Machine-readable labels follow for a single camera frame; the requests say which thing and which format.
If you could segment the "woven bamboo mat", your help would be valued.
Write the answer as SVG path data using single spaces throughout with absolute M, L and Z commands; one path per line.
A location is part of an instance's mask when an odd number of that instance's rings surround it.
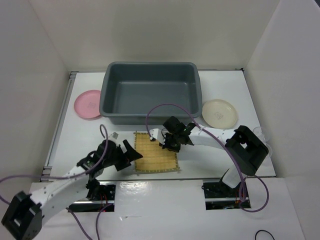
M 143 156 L 135 160 L 134 169 L 137 173 L 156 174 L 180 170 L 177 154 L 162 149 L 159 142 L 151 141 L 146 132 L 134 133 L 134 147 Z

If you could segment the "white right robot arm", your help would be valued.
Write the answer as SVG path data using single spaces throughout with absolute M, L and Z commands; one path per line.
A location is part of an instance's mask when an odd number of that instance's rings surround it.
M 167 132 L 156 128 L 150 131 L 150 139 L 159 141 L 163 149 L 178 153 L 182 145 L 207 146 L 227 153 L 233 167 L 220 179 L 219 191 L 225 197 L 231 196 L 246 177 L 253 177 L 270 154 L 265 140 L 244 125 L 237 129 L 217 129 L 195 122 L 185 125 L 171 116 L 163 127 Z

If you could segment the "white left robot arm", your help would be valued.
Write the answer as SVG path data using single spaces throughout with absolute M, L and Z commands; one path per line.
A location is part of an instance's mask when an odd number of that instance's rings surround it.
M 81 159 L 62 177 L 47 186 L 25 193 L 20 191 L 10 201 L 1 224 L 16 240 L 32 240 L 42 226 L 56 214 L 82 199 L 96 200 L 102 193 L 97 180 L 105 168 L 121 171 L 143 156 L 127 140 L 125 151 L 112 140 L 103 140 L 98 148 Z

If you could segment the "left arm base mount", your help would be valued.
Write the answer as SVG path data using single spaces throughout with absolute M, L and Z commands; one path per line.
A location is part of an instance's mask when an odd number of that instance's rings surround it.
M 74 213 L 98 213 L 102 208 L 107 206 L 103 212 L 115 211 L 115 196 L 116 183 L 115 182 L 101 182 L 100 190 L 90 198 L 80 199 L 68 208 Z

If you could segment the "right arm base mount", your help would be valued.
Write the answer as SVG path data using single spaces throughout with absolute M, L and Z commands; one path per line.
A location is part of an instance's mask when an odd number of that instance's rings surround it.
M 241 203 L 239 188 L 240 183 L 235 188 L 230 188 L 220 180 L 204 180 L 201 189 L 206 210 L 240 209 L 240 205 L 245 209 L 250 209 L 249 194 L 246 192 L 246 199 L 244 203 Z

